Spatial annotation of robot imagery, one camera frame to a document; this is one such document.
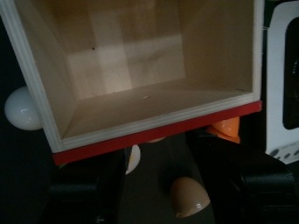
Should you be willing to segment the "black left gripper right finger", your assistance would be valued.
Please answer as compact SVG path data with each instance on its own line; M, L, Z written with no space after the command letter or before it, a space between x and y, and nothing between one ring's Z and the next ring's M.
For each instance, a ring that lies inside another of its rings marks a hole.
M216 224L299 224L299 195L287 165L200 130L185 140Z

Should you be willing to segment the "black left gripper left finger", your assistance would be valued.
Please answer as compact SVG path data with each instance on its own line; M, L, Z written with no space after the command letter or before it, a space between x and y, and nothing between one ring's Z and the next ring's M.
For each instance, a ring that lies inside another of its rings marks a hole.
M124 150L65 164L39 224L117 224L125 171Z

